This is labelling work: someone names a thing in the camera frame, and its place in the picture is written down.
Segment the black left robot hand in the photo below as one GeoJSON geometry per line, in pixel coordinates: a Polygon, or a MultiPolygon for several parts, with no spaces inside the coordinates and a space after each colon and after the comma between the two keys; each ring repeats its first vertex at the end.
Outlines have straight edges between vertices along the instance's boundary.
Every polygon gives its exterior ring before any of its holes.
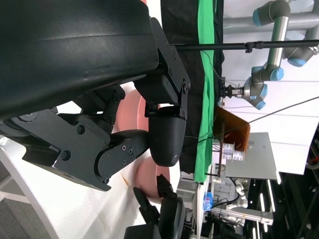
{"type": "Polygon", "coordinates": [[[189,87],[140,0],[0,3],[0,133],[47,171],[108,191],[147,150],[174,166],[189,87]]]}

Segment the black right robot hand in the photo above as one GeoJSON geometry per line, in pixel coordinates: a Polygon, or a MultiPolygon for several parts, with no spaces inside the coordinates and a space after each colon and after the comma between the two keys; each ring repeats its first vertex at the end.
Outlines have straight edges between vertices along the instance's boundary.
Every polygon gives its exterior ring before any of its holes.
{"type": "Polygon", "coordinates": [[[126,228],[126,239],[179,239],[181,238],[185,207],[181,197],[172,189],[170,182],[157,176],[157,190],[162,198],[160,211],[150,204],[146,194],[134,187],[135,197],[140,205],[139,211],[145,224],[126,228]]]}

